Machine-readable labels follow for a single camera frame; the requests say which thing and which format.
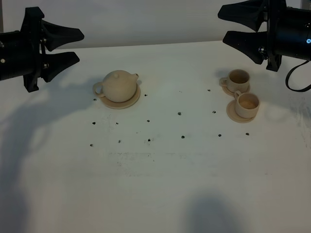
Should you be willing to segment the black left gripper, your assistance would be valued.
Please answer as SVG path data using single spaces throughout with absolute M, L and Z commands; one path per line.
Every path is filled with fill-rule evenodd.
M 37 79 L 40 76 L 49 83 L 59 73 L 80 61 L 74 52 L 41 55 L 41 29 L 48 51 L 85 37 L 77 28 L 51 24 L 42 20 L 43 17 L 39 7 L 28 7 L 19 31 L 0 34 L 0 79 L 3 81 L 22 76 L 28 92 L 38 90 Z

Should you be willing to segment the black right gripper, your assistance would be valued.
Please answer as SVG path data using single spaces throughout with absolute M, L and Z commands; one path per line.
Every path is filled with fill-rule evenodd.
M 267 32 L 257 32 L 266 12 Z M 284 0 L 247 0 L 223 5 L 218 18 L 244 25 L 255 33 L 228 31 L 223 42 L 261 65 L 277 71 L 282 57 L 311 60 L 311 12 L 288 7 Z

